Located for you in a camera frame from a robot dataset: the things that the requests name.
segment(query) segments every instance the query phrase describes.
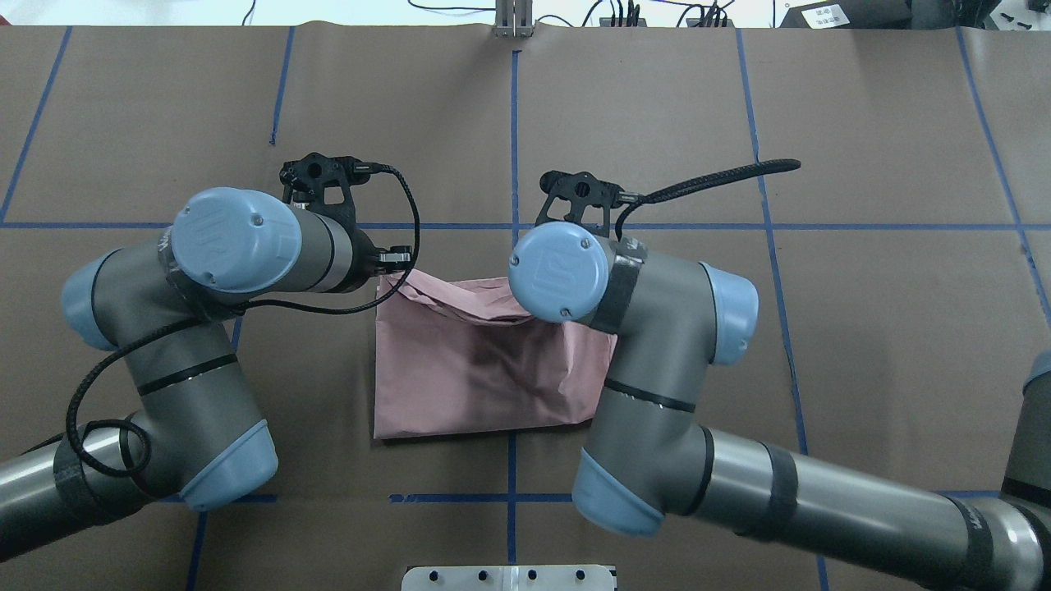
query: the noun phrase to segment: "white wall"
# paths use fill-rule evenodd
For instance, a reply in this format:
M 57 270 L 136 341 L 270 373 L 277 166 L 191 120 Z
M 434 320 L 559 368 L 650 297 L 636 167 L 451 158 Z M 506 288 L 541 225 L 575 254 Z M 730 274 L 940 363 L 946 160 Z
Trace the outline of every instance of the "white wall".
M 627 0 L 622 1 L 626 8 Z M 812 1 L 777 0 L 779 20 L 788 6 Z M 417 0 L 417 3 L 492 6 L 493 0 Z M 552 13 L 579 25 L 591 4 L 592 0 L 534 0 L 534 16 Z M 0 0 L 0 15 L 13 24 L 238 25 L 250 5 L 251 0 Z M 726 12 L 738 26 L 767 27 L 771 9 L 770 0 L 736 0 Z M 682 11 L 682 6 L 644 0 L 641 16 L 650 26 L 673 26 Z M 605 0 L 592 20 L 597 25 L 599 16 L 609 15 L 610 2 Z M 446 25 L 492 23 L 493 14 L 436 14 L 414 8 L 405 0 L 256 0 L 249 22 L 289 25 L 312 20 L 341 24 Z M 544 22 L 559 24 L 552 19 Z

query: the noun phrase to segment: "pink cloth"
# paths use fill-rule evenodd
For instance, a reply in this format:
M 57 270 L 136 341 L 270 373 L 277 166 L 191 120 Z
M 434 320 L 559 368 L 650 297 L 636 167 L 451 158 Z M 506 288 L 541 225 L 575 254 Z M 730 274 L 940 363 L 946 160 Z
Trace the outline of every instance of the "pink cloth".
M 378 292 L 397 276 L 384 277 Z M 507 278 L 413 270 L 376 310 L 377 440 L 580 423 L 594 416 L 615 337 L 550 324 Z

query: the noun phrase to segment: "black tape band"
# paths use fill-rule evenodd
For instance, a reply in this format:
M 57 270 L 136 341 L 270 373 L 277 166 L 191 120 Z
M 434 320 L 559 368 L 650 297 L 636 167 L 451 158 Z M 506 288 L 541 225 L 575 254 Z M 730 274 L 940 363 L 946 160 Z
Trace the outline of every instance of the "black tape band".
M 79 429 L 84 437 L 84 428 Z M 68 437 L 62 437 L 55 449 L 55 460 L 51 464 L 55 474 L 55 489 L 62 498 L 62 504 L 69 513 L 85 527 L 104 526 L 121 517 L 126 517 L 135 511 L 121 511 L 119 508 L 106 507 L 102 500 L 87 485 L 84 466 L 81 464 Z
M 1046 488 L 1014 478 L 1004 478 L 1004 484 L 1001 485 L 1000 491 L 1015 498 L 1028 501 L 1029 503 L 1051 509 L 1051 490 Z
M 766 453 L 770 456 L 772 474 L 770 501 L 766 505 L 766 512 L 756 525 L 750 530 L 738 532 L 738 535 L 758 542 L 774 542 L 788 526 L 788 522 L 796 514 L 796 507 L 799 506 L 796 498 L 799 494 L 799 472 L 796 471 L 796 461 L 788 450 L 759 443 L 766 448 Z
M 609 334 L 616 334 L 620 330 L 620 323 L 624 320 L 627 304 L 632 302 L 632 293 L 635 292 L 635 284 L 639 281 L 639 271 L 642 270 L 647 254 L 646 245 L 634 238 L 627 237 L 617 243 L 610 282 L 595 308 L 595 317 L 588 323 L 590 327 Z
M 955 589 L 982 589 L 989 570 L 992 568 L 992 532 L 981 511 L 960 501 L 946 496 L 964 517 L 967 526 L 967 555 L 960 566 L 956 575 L 951 580 L 929 587 L 934 591 L 952 591 Z

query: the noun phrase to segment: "black cable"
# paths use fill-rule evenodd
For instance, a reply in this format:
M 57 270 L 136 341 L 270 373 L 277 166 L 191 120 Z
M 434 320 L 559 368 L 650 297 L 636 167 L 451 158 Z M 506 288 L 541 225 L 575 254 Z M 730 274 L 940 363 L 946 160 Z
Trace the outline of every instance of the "black cable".
M 540 21 L 542 21 L 543 19 L 558 19 L 558 20 L 560 20 L 560 21 L 564 22 L 565 24 L 568 24 L 568 25 L 570 25 L 570 26 L 573 26 L 573 23 L 571 23 L 570 21 L 568 21 L 568 20 L 563 19 L 562 17 L 560 17 L 560 16 L 558 16 L 558 15 L 543 15 L 542 17 L 540 17 L 540 18 L 536 19 L 536 22 L 540 22 Z
M 627 217 L 643 205 L 663 203 L 665 201 L 685 197 L 689 193 L 721 185 L 727 185 L 729 183 L 736 183 L 738 181 L 744 181 L 746 179 L 753 179 L 762 175 L 787 172 L 788 170 L 795 170 L 800 166 L 801 163 L 798 160 L 766 160 L 764 162 L 757 162 L 756 164 L 748 164 L 747 166 L 739 166 L 737 168 L 730 168 L 729 170 L 721 170 L 703 177 L 697 177 L 696 179 L 689 179 L 688 181 L 683 181 L 681 183 L 664 187 L 660 190 L 656 190 L 650 195 L 642 196 L 637 202 L 631 204 L 626 209 L 621 211 L 620 217 L 617 218 L 617 240 L 620 240 L 623 235 L 624 221 Z
M 253 302 L 246 302 L 234 309 L 238 311 L 245 311 L 251 308 L 259 308 L 261 306 L 276 306 L 280 308 L 290 308 L 293 310 L 300 310 L 304 312 L 315 312 L 320 314 L 353 314 L 357 312 L 363 312 L 365 310 L 374 308 L 379 304 L 386 302 L 391 295 L 393 295 L 398 289 L 405 285 L 406 280 L 409 279 L 409 273 L 412 269 L 416 267 L 416 258 L 419 256 L 419 210 L 416 208 L 416 200 L 412 197 L 412 191 L 409 190 L 409 183 L 406 182 L 405 177 L 401 176 L 396 168 L 393 166 L 388 166 L 387 164 L 377 164 L 374 169 L 376 172 L 386 172 L 388 175 L 393 175 L 397 177 L 398 182 L 401 184 L 401 189 L 405 190 L 405 197 L 409 200 L 409 208 L 412 209 L 412 227 L 413 227 L 413 245 L 412 254 L 409 257 L 409 266 L 398 278 L 394 287 L 390 289 L 387 293 L 384 293 L 379 298 L 369 302 L 368 304 L 363 304 L 360 306 L 355 306 L 353 308 L 320 308 L 317 306 L 308 306 L 306 304 L 298 304 L 295 302 L 286 302 L 284 300 L 255 300 Z
M 495 7 L 493 7 L 493 8 L 486 8 L 483 6 L 424 6 L 423 4 L 417 4 L 417 3 L 413 2 L 412 0 L 406 0 L 406 2 L 408 2 L 412 6 L 415 6 L 417 8 L 421 8 L 424 11 L 475 11 L 475 12 L 478 12 L 478 13 L 482 13 L 482 12 L 495 13 L 496 12 Z
M 686 9 L 683 11 L 681 15 L 679 15 L 679 21 L 675 23 L 676 28 L 678 28 L 680 25 L 682 25 L 682 21 L 683 21 L 683 19 L 686 18 L 686 14 L 688 14 L 689 11 L 692 11 L 693 8 L 700 8 L 701 9 L 701 20 L 702 21 L 704 20 L 704 6 L 702 6 L 701 4 L 689 4 L 688 6 L 686 6 Z
M 254 12 L 255 12 L 255 0 L 252 0 L 252 6 L 248 8 L 247 13 L 245 13 L 245 18 L 241 19 L 241 26 L 245 26 L 245 23 L 248 22 L 248 17 L 252 16 L 252 13 Z
M 30 451 L 37 451 L 38 449 L 40 449 L 42 447 L 47 447 L 47 446 L 51 445 L 53 443 L 58 443 L 58 442 L 62 441 L 63 436 L 65 436 L 65 433 L 59 433 L 57 435 L 53 435 L 50 437 L 47 437 L 46 440 L 38 443 L 37 445 L 30 447 L 29 449 L 23 451 L 22 455 L 25 455 L 26 453 L 29 453 Z
M 295 310 L 317 312 L 324 314 L 352 314 L 364 310 L 368 310 L 370 308 L 374 308 L 379 304 L 386 302 L 395 292 L 397 292 L 397 290 L 400 289 L 403 285 L 405 285 L 406 280 L 409 278 L 409 273 L 412 272 L 412 269 L 416 267 L 416 259 L 419 257 L 419 233 L 420 233 L 419 210 L 416 207 L 416 200 L 413 199 L 412 191 L 409 189 L 409 183 L 406 182 L 405 177 L 401 176 L 400 171 L 398 171 L 393 166 L 389 166 L 387 164 L 376 164 L 374 165 L 373 172 L 385 172 L 396 177 L 398 183 L 401 184 L 401 188 L 405 190 L 406 199 L 408 199 L 409 201 L 409 207 L 410 209 L 412 209 L 413 245 L 412 245 L 412 253 L 409 257 L 409 265 L 406 268 L 406 270 L 401 273 L 401 277 L 398 278 L 397 282 L 389 291 L 387 291 L 387 293 L 384 293 L 383 295 L 376 298 L 375 300 L 369 302 L 368 304 L 346 309 L 318 308 L 316 306 L 307 306 L 304 304 L 297 304 L 295 302 L 285 302 L 282 300 L 257 300 L 254 302 L 247 302 L 243 305 L 235 306 L 231 308 L 231 311 L 233 311 L 234 313 L 243 314 L 245 310 L 248 310 L 250 308 L 257 308 L 261 306 L 276 306 L 282 308 L 292 308 Z M 87 466 L 90 466 L 91 468 L 95 468 L 95 470 L 98 471 L 99 473 L 118 478 L 131 476 L 133 474 L 143 471 L 146 468 L 146 465 L 149 464 L 149 460 L 152 455 L 152 444 L 149 441 L 149 434 L 146 433 L 146 431 L 142 427 L 125 419 L 106 419 L 103 421 L 91 421 L 87 423 L 84 426 L 84 434 L 81 435 L 80 432 L 78 432 L 77 430 L 77 414 L 80 411 L 80 405 L 84 401 L 84 396 L 87 394 L 88 389 L 91 387 L 95 381 L 98 380 L 99 375 L 107 367 L 119 361 L 121 358 L 124 358 L 128 353 L 137 349 L 140 349 L 142 347 L 145 347 L 146 345 L 153 343 L 154 341 L 159 341 L 169 334 L 173 334 L 176 332 L 179 332 L 180 330 L 185 330 L 187 328 L 199 326 L 201 324 L 204 324 L 204 321 L 191 318 L 158 328 L 157 330 L 150 332 L 149 334 L 146 334 L 145 337 L 132 343 L 124 345 L 123 347 L 117 349 L 112 353 L 109 353 L 109 355 L 107 355 L 106 359 L 99 362 L 99 364 L 96 365 L 94 368 L 91 368 L 91 371 L 89 371 L 87 375 L 84 376 L 84 380 L 81 381 L 80 386 L 78 386 L 77 390 L 74 392 L 73 398 L 69 399 L 69 406 L 66 409 L 66 423 L 65 423 L 65 433 L 64 433 L 64 435 L 69 440 L 69 446 L 73 448 L 74 453 L 77 454 L 77 457 L 79 457 L 81 462 L 83 462 Z M 122 429 L 135 433 L 135 435 L 139 437 L 139 440 L 142 442 L 142 456 L 139 457 L 139 460 L 130 468 L 127 468 L 125 470 L 110 468 L 109 466 L 106 466 L 102 462 L 99 462 L 94 455 L 91 455 L 90 453 L 88 453 L 86 449 L 84 449 L 83 440 L 87 437 L 87 434 L 89 432 L 101 427 L 112 427 L 116 429 Z M 61 439 L 62 439 L 61 434 L 55 437 L 50 437 L 47 441 L 37 444 L 33 448 L 26 450 L 25 453 L 28 453 L 29 451 L 36 449 L 40 449 L 41 447 L 50 445 L 55 442 L 61 441 Z
M 588 8 L 588 14 L 584 15 L 584 22 L 580 23 L 580 26 L 588 26 L 588 19 L 591 18 L 592 13 L 594 13 L 595 8 L 598 8 L 598 5 L 601 4 L 603 1 L 604 0 L 595 0 L 595 3 L 592 4 L 592 7 Z
M 80 386 L 77 386 L 77 391 L 74 392 L 73 398 L 69 399 L 69 406 L 66 409 L 66 424 L 65 424 L 65 436 L 69 440 L 69 447 L 73 448 L 74 453 L 81 462 L 95 468 L 98 472 L 105 474 L 107 476 L 114 476 L 117 478 L 122 478 L 125 476 L 130 476 L 142 472 L 149 463 L 150 455 L 152 453 L 152 446 L 149 442 L 149 435 L 142 427 L 136 425 L 135 423 L 127 421 L 125 419 L 107 419 L 105 421 L 92 421 L 84 427 L 84 437 L 87 437 L 87 433 L 99 427 L 114 427 L 117 429 L 123 429 L 125 431 L 131 431 L 142 442 L 142 456 L 126 470 L 119 470 L 117 468 L 110 468 L 102 462 L 95 458 L 94 455 L 84 449 L 84 441 L 81 437 L 79 431 L 77 431 L 77 412 L 80 410 L 80 403 L 84 401 L 84 395 L 87 394 L 88 388 L 91 384 L 98 380 L 99 374 L 101 374 L 107 367 L 116 363 L 118 360 L 127 355 L 128 353 L 145 347 L 154 341 L 159 341 L 169 334 L 179 332 L 180 330 L 185 330 L 187 328 L 204 324 L 203 321 L 195 318 L 186 319 L 167 326 L 158 328 L 157 330 L 146 334 L 145 337 L 133 341 L 123 347 L 117 349 L 116 351 L 109 353 L 106 359 L 99 362 L 91 371 L 87 372 L 84 380 L 81 381 Z

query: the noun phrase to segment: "light blue end cap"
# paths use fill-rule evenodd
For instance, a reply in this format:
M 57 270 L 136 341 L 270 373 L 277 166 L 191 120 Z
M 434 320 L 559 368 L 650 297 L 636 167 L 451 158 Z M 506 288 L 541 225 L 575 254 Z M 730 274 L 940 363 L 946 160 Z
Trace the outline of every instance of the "light blue end cap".
M 303 232 L 265 192 L 217 187 L 190 198 L 171 226 L 171 250 L 190 279 L 227 293 L 260 291 L 292 268 Z
M 117 252 L 117 249 L 84 265 L 69 276 L 62 286 L 62 314 L 66 317 L 66 323 L 85 343 L 103 351 L 116 351 L 117 345 L 106 339 L 99 328 L 99 323 L 95 321 L 91 293 L 95 291 L 95 278 L 99 274 L 99 269 L 114 252 Z
M 1030 382 L 1049 371 L 1051 371 L 1051 349 L 1036 355 L 1036 359 L 1033 360 L 1033 369 L 1029 372 L 1029 380 L 1026 380 L 1026 386 L 1029 386 Z
M 508 279 L 515 299 L 531 314 L 569 322 L 598 306 L 610 281 L 610 263 L 590 231 L 569 222 L 549 222 L 518 241 Z
M 712 363 L 734 365 L 748 350 L 759 320 L 759 292 L 743 277 L 701 263 L 716 302 L 716 354 Z
M 277 471 L 266 421 L 260 421 L 179 491 L 194 511 L 211 511 L 257 489 Z
M 664 522 L 664 513 L 627 490 L 583 448 L 573 484 L 573 504 L 588 521 L 623 535 L 653 535 Z

